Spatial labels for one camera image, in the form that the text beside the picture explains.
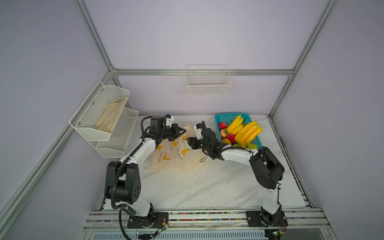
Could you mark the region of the cream banana print plastic bag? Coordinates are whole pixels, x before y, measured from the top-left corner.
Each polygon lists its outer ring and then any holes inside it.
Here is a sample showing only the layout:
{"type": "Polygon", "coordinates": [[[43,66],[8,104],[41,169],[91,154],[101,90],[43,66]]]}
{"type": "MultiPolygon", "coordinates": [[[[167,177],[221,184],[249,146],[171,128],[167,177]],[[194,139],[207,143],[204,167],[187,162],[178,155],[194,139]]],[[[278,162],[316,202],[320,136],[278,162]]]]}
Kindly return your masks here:
{"type": "Polygon", "coordinates": [[[196,137],[196,131],[189,124],[181,137],[174,141],[163,140],[154,151],[148,169],[153,171],[178,169],[186,170],[205,165],[211,158],[201,149],[193,150],[187,138],[196,137]]]}

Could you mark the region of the red yellow fake apple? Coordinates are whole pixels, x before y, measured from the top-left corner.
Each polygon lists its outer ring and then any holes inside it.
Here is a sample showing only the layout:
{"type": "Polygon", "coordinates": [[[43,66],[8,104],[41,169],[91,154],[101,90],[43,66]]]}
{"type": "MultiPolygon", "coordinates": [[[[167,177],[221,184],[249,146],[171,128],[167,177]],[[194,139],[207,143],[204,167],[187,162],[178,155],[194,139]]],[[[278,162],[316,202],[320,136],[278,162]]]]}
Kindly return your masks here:
{"type": "Polygon", "coordinates": [[[221,129],[220,130],[220,136],[221,136],[222,140],[227,138],[227,135],[228,135],[228,131],[226,129],[221,129]]]}

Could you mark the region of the teal plastic fruit basket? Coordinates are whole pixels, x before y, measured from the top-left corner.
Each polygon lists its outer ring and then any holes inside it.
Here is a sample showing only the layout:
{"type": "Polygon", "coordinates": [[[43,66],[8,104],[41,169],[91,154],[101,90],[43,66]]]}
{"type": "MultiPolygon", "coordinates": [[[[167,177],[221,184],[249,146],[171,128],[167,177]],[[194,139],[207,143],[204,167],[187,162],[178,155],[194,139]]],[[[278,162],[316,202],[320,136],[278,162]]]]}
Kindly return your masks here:
{"type": "MultiPolygon", "coordinates": [[[[254,122],[251,120],[251,117],[249,114],[246,114],[246,113],[226,113],[226,114],[218,114],[218,115],[215,115],[215,122],[216,122],[216,127],[217,127],[217,131],[219,133],[219,136],[218,136],[218,139],[219,139],[219,142],[222,142],[222,139],[221,139],[221,136],[220,136],[220,130],[219,130],[219,127],[218,127],[218,124],[220,122],[225,122],[228,126],[234,121],[234,119],[238,116],[238,115],[242,115],[242,117],[244,118],[243,120],[243,123],[242,125],[238,126],[233,134],[236,135],[236,133],[241,129],[243,128],[246,124],[248,123],[251,123],[251,122],[254,122]]],[[[257,145],[260,149],[262,147],[262,143],[260,141],[260,138],[259,138],[259,135],[260,133],[263,131],[263,127],[260,126],[259,124],[259,128],[253,132],[253,134],[251,136],[249,136],[246,141],[244,142],[245,146],[247,144],[255,144],[257,145]]]]}

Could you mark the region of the large yellow fake banana bunch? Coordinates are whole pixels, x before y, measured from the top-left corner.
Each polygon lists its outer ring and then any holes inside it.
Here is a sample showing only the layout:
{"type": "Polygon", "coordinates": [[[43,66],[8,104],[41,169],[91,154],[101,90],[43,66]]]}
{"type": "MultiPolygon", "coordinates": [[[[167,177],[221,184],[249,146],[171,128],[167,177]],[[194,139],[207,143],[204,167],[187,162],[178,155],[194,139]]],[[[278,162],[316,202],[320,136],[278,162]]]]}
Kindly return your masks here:
{"type": "Polygon", "coordinates": [[[235,143],[245,146],[246,139],[253,134],[259,128],[257,121],[246,124],[235,135],[235,143]]]}

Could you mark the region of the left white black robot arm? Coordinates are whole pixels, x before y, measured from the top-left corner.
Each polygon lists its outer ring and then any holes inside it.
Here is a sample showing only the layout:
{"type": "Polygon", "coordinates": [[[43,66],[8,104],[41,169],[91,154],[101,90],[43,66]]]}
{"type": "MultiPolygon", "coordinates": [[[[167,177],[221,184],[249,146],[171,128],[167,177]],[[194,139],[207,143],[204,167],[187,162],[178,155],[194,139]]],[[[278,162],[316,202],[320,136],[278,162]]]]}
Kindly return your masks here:
{"type": "Polygon", "coordinates": [[[126,213],[131,223],[142,228],[154,224],[155,213],[153,205],[141,197],[140,163],[154,153],[163,140],[172,142],[186,133],[173,121],[171,115],[144,117],[140,122],[142,135],[138,145],[120,161],[107,166],[105,198],[120,216],[126,213]]]}

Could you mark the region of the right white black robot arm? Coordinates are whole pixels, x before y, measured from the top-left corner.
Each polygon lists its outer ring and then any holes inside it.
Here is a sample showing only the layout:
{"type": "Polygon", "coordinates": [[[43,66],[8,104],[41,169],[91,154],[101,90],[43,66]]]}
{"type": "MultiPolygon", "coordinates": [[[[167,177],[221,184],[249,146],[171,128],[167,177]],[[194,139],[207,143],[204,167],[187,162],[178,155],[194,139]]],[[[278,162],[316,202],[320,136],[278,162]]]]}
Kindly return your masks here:
{"type": "Polygon", "coordinates": [[[257,218],[249,217],[264,227],[286,227],[286,217],[280,203],[280,181],[285,168],[267,147],[256,151],[234,147],[218,141],[216,134],[202,122],[194,126],[196,137],[187,138],[193,150],[200,149],[213,160],[232,161],[249,166],[263,190],[263,202],[257,218]]]}

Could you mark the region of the red fake strawberry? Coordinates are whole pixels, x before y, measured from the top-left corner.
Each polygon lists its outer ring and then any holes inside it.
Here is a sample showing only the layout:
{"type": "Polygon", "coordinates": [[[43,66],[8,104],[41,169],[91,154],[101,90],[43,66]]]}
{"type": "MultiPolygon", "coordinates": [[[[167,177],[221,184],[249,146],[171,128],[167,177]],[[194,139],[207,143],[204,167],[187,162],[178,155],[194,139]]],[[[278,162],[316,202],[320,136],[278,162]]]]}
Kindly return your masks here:
{"type": "Polygon", "coordinates": [[[223,130],[223,129],[225,130],[228,127],[228,125],[225,122],[220,122],[218,124],[218,127],[219,127],[219,130],[223,130]]]}

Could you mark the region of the small yellow fake banana bunch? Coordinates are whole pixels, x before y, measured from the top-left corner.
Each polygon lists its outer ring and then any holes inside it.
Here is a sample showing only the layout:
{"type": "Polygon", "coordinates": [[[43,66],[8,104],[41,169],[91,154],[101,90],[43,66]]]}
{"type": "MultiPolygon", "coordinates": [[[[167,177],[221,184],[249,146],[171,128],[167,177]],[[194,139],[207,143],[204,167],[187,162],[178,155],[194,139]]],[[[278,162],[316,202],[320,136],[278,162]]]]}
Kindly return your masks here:
{"type": "Polygon", "coordinates": [[[238,126],[242,125],[243,120],[244,120],[244,118],[242,117],[242,115],[238,115],[238,116],[234,119],[234,121],[227,127],[227,130],[226,130],[227,134],[229,134],[229,133],[233,133],[234,130],[235,130],[238,126]]]}

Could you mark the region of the green fake pear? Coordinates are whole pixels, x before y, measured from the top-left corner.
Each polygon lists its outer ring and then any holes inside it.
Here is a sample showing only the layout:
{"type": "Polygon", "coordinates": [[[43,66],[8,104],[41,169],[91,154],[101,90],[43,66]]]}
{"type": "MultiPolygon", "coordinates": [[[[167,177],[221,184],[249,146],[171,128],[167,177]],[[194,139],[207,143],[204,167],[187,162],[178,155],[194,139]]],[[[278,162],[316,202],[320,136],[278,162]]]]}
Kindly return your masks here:
{"type": "Polygon", "coordinates": [[[233,147],[238,147],[238,148],[244,148],[244,149],[250,149],[250,150],[257,150],[259,147],[255,144],[247,144],[246,146],[243,146],[241,144],[234,144],[233,147]]]}

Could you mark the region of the white mesh lower shelf bin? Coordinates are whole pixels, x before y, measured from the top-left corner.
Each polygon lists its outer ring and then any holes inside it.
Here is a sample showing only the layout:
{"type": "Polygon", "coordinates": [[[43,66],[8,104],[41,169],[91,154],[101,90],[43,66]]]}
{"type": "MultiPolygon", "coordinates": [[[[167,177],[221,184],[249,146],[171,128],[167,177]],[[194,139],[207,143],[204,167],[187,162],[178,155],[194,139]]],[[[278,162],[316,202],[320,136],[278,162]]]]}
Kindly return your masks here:
{"type": "Polygon", "coordinates": [[[95,150],[105,159],[122,158],[131,139],[139,112],[123,108],[112,135],[108,141],[99,141],[95,150]]]}

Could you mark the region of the white mesh shelf bin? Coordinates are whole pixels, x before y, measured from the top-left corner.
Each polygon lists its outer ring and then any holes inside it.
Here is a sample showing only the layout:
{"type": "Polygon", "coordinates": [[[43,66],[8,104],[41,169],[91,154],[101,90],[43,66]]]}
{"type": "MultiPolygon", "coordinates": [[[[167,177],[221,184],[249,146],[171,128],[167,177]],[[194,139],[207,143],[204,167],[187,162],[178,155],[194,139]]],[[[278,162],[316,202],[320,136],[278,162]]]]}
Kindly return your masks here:
{"type": "Polygon", "coordinates": [[[83,105],[72,116],[69,124],[86,141],[108,141],[129,96],[130,91],[126,89],[98,82],[83,105]],[[119,108],[116,113],[112,114],[111,120],[108,122],[109,127],[102,130],[101,121],[106,118],[105,110],[109,103],[117,103],[119,108]]]}
{"type": "Polygon", "coordinates": [[[131,139],[139,112],[123,108],[112,135],[108,141],[99,141],[95,150],[105,159],[122,158],[131,139]]]}

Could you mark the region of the beige cloth in bin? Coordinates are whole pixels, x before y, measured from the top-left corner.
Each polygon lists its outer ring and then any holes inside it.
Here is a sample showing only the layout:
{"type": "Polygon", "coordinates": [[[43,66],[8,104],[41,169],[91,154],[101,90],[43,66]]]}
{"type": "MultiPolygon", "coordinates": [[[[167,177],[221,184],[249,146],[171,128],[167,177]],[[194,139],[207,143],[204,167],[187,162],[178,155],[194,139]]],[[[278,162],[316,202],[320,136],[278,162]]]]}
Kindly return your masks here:
{"type": "Polygon", "coordinates": [[[111,134],[127,100],[128,97],[112,99],[108,104],[106,104],[102,115],[96,121],[93,128],[98,131],[111,134]]]}

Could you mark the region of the white mesh upper shelf bin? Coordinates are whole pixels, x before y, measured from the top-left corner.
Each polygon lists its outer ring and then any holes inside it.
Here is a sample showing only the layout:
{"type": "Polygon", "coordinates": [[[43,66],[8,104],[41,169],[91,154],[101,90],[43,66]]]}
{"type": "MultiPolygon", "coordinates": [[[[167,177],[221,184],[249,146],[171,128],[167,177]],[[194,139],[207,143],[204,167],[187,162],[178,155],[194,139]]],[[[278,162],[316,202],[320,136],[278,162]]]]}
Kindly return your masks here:
{"type": "Polygon", "coordinates": [[[86,141],[108,141],[129,96],[130,91],[126,89],[98,82],[83,105],[72,116],[69,124],[86,141]],[[111,120],[108,122],[109,127],[102,130],[101,121],[106,118],[105,110],[109,103],[117,103],[119,108],[116,113],[112,114],[111,120]]]}

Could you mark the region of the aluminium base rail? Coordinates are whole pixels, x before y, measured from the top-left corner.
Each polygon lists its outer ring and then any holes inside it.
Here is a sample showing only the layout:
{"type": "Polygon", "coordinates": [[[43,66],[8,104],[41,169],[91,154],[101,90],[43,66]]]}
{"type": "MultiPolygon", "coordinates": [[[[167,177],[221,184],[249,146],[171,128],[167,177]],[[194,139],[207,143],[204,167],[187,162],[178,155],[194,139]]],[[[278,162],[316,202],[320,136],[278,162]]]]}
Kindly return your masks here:
{"type": "MultiPolygon", "coordinates": [[[[336,240],[322,209],[284,211],[286,224],[278,227],[251,227],[246,210],[169,211],[168,225],[157,240],[336,240]]],[[[91,212],[80,235],[81,240],[137,240],[159,227],[125,229],[121,232],[117,211],[91,212]]]]}

